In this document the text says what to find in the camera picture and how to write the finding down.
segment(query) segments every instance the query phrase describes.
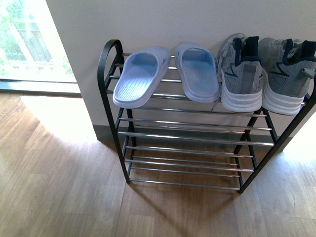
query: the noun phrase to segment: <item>sneaker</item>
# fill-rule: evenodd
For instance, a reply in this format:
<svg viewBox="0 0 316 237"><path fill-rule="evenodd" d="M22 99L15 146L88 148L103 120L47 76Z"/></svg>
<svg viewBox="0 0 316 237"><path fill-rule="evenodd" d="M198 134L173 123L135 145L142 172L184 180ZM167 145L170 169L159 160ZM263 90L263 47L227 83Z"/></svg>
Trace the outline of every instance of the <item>sneaker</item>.
<svg viewBox="0 0 316 237"><path fill-rule="evenodd" d="M316 42L265 38L259 42L262 67L267 72L262 106L274 113L297 114L315 76Z"/></svg>
<svg viewBox="0 0 316 237"><path fill-rule="evenodd" d="M259 37L229 36L218 52L218 77L222 79L221 101L233 112L261 108L263 75L258 56Z"/></svg>

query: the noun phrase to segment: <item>metal shoe rack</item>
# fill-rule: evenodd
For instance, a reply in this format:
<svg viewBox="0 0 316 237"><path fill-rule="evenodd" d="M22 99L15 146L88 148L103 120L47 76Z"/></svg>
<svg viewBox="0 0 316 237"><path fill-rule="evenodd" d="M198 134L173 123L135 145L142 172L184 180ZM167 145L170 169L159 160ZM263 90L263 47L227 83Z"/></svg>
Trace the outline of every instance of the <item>metal shoe rack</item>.
<svg viewBox="0 0 316 237"><path fill-rule="evenodd" d="M113 47L116 49L116 56L113 62L108 63L108 55ZM113 91L109 87L111 83L115 83L119 79L117 71L122 73L124 57L128 55L123 53L119 40L108 41L101 53L97 72L99 90L127 183L132 181L209 187L236 190L242 193L316 104L315 77L311 96L307 95L305 97L300 112L280 137L277 136L269 111L264 108L254 113L231 113L228 111L210 112L207 110L143 106L136 109L120 108L114 119L109 101L109 99L112 99ZM170 83L171 85L173 83L181 83L181 81L163 79L161 83ZM170 100L189 101L185 95L181 94L154 93L152 98L167 100L168 103L164 103L165 105L170 104ZM248 120L248 124L247 126L235 126L164 121L159 118L136 118L135 114L138 111L142 111L141 114L160 113L164 115L164 118L168 117L168 113L179 113L179 117L191 113L196 113L197 116L198 114L234 116L235 118L242 117ZM267 126L255 127L254 124L258 119L263 119ZM252 141L250 133L253 130L268 133L272 142ZM186 131L186 134L195 135L177 135L179 131ZM240 134L240 136L239 139L217 139L215 134L218 133L227 133L229 137L230 135L231 137L236 137L236 134ZM158 147L157 143L149 146L139 145L139 139L146 139L148 142L152 141L152 139L155 139L154 141L161 140L164 145L163 147ZM180 147L172 145L170 141L191 142L193 145L196 145L192 146L192 149L184 149L181 145ZM235 149L233 152L216 151L216 147L210 150L210 144L228 144L230 146L233 145ZM263 158L258 160L255 151L262 146L269 147L269 151ZM242 155L240 153L242 148L246 148L248 154ZM207 176L209 179L206 180L209 180L209 182L205 183L205 179L201 179L201 176Z"/></svg>

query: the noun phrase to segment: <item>slipper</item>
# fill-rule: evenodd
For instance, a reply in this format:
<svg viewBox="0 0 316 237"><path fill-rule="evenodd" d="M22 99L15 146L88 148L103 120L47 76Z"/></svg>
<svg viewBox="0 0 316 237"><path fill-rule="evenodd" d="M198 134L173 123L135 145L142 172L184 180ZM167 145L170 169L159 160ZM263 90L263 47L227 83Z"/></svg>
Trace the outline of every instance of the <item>slipper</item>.
<svg viewBox="0 0 316 237"><path fill-rule="evenodd" d="M115 86L114 104L127 109L144 105L167 72L170 59L169 49L161 46L131 54Z"/></svg>
<svg viewBox="0 0 316 237"><path fill-rule="evenodd" d="M205 48L191 42L176 47L176 65L185 95L196 102L218 100L219 82L215 58Z"/></svg>

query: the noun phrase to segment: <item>glass window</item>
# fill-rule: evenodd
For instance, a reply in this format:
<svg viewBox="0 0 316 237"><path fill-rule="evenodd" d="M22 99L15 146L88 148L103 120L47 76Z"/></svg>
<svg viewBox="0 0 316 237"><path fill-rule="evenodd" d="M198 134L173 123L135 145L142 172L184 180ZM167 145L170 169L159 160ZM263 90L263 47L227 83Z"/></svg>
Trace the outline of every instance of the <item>glass window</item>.
<svg viewBox="0 0 316 237"><path fill-rule="evenodd" d="M0 79L76 82L45 0L0 0Z"/></svg>

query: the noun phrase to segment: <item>white sneaker sole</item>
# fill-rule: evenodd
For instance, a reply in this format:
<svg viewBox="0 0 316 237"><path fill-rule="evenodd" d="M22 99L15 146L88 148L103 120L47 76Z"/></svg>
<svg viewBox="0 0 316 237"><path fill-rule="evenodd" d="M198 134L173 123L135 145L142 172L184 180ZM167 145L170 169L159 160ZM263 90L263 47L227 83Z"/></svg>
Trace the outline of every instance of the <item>white sneaker sole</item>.
<svg viewBox="0 0 316 237"><path fill-rule="evenodd" d="M221 76L224 78L223 70L221 70ZM225 80L222 81L221 101L226 109L232 112L246 113L253 112L261 108L262 90L254 94L234 94L226 88Z"/></svg>
<svg viewBox="0 0 316 237"><path fill-rule="evenodd" d="M264 88L262 93L262 107L282 115L295 115L301 110L304 97L297 98L275 93L269 86L268 75L262 70L264 77Z"/></svg>

